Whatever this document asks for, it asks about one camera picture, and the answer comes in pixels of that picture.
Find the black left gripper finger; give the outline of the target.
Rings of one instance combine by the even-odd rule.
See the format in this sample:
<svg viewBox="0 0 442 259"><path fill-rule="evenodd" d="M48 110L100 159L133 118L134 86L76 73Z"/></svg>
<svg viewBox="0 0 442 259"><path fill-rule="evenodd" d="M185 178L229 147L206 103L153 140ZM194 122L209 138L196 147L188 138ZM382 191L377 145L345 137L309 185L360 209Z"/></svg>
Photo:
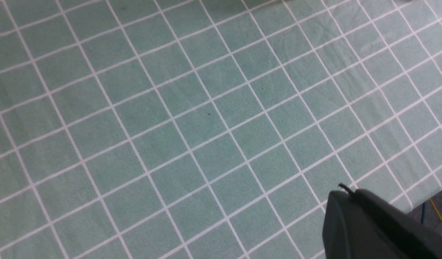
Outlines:
<svg viewBox="0 0 442 259"><path fill-rule="evenodd" d="M328 259L442 259L442 235L366 189L328 195L322 239Z"/></svg>

